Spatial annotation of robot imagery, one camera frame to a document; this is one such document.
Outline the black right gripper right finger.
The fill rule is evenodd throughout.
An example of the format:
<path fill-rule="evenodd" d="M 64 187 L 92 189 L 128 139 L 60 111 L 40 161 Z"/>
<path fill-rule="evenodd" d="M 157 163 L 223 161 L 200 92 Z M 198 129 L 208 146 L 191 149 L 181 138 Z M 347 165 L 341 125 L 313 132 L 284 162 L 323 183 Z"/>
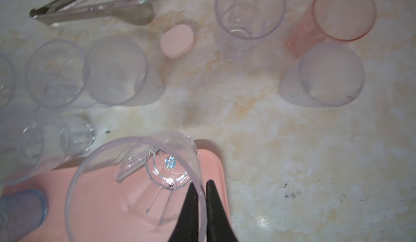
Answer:
<path fill-rule="evenodd" d="M 213 180 L 206 183 L 206 209 L 208 216 L 207 241 L 238 242 Z"/>

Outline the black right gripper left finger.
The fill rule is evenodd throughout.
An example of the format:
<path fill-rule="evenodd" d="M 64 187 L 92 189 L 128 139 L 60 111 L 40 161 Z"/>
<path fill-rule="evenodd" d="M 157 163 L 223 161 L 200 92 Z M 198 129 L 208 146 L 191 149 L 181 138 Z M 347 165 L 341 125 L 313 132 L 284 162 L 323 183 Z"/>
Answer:
<path fill-rule="evenodd" d="M 190 184 L 177 224 L 168 242 L 197 242 L 199 228 L 199 199 L 193 183 Z"/>

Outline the clear faceted glass front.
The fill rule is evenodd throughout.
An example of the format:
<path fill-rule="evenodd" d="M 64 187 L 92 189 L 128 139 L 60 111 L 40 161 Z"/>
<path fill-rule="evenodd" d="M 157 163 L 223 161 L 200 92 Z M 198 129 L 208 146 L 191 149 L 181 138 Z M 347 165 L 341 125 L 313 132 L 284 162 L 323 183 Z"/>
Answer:
<path fill-rule="evenodd" d="M 166 242 L 208 225 L 200 156 L 192 137 L 162 131 L 110 141 L 77 168 L 65 204 L 71 242 Z"/>

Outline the blue tall cup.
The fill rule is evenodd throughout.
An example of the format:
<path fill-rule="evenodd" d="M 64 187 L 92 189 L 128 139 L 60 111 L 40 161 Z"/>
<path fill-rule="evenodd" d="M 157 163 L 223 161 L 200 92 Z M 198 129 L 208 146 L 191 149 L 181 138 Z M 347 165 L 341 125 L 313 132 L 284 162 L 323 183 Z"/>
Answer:
<path fill-rule="evenodd" d="M 1 197 L 1 241 L 17 242 L 36 230 L 48 214 L 48 199 L 29 189 Z"/>

